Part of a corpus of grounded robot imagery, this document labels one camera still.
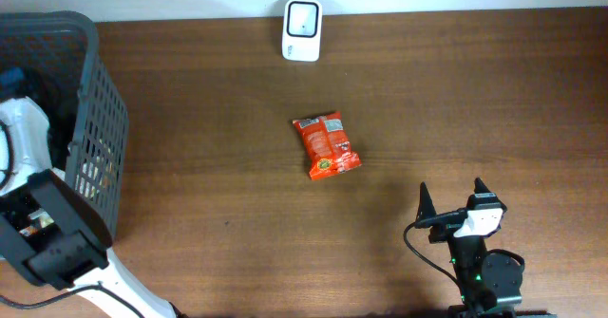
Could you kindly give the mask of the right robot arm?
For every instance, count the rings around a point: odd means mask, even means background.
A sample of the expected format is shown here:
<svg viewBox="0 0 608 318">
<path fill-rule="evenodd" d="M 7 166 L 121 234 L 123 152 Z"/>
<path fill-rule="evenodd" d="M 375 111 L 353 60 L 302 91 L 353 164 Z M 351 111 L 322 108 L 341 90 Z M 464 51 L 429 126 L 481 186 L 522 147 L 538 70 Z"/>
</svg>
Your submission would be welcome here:
<svg viewBox="0 0 608 318">
<path fill-rule="evenodd" d="M 466 206 L 439 214 L 426 184 L 420 185 L 415 229 L 428 229 L 428 241 L 446 243 L 454 273 L 449 276 L 462 303 L 447 309 L 449 317 L 514 317 L 523 300 L 524 259 L 502 249 L 490 250 L 485 241 L 501 229 L 505 204 L 480 178 Z"/>
</svg>

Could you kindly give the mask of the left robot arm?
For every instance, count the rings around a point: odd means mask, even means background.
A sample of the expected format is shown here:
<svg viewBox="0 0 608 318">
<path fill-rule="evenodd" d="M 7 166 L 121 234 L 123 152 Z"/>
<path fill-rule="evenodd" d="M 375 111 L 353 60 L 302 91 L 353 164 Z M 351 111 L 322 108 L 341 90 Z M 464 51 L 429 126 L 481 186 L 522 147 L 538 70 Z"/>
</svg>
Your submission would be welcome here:
<svg viewBox="0 0 608 318">
<path fill-rule="evenodd" d="M 105 222 L 66 181 L 78 100 L 35 69 L 1 72 L 1 255 L 34 286 L 77 295 L 109 317 L 179 317 L 119 260 Z"/>
</svg>

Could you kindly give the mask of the red snack bag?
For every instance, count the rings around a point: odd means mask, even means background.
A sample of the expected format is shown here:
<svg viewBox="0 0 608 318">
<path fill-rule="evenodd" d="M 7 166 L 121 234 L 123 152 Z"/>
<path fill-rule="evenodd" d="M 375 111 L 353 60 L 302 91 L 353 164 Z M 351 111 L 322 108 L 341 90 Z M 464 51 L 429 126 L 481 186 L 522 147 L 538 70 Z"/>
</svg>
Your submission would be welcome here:
<svg viewBox="0 0 608 318">
<path fill-rule="evenodd" d="M 320 180 L 343 174 L 362 165 L 352 150 L 340 112 L 292 120 L 311 160 L 309 177 Z"/>
</svg>

